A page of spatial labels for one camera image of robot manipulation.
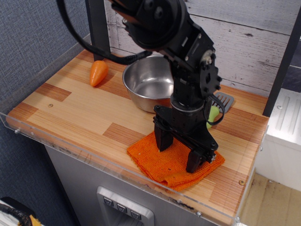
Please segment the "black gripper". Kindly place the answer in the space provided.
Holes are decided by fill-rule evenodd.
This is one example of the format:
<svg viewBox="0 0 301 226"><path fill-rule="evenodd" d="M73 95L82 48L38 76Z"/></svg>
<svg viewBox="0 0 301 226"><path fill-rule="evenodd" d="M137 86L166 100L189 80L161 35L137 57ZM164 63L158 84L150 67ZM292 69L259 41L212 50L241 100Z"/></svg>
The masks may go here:
<svg viewBox="0 0 301 226"><path fill-rule="evenodd" d="M181 141L191 149L186 165L188 173L194 173L205 161L211 163L216 158L218 145L206 127L210 107L211 101L203 102L203 106L194 112L182 112L162 105L154 107L158 150L166 150L173 144L174 138Z"/></svg>

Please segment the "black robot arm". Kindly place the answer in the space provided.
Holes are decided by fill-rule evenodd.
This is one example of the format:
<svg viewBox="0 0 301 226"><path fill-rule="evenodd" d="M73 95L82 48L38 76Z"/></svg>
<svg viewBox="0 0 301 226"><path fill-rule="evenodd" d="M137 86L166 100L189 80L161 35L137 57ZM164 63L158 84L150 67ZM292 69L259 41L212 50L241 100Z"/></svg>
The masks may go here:
<svg viewBox="0 0 301 226"><path fill-rule="evenodd" d="M138 46L169 61L174 80L171 107L154 107L158 149L164 151L178 139L190 149L189 173L212 162L218 145L206 126L222 81L212 40L192 21L183 0L114 0L111 6Z"/></svg>

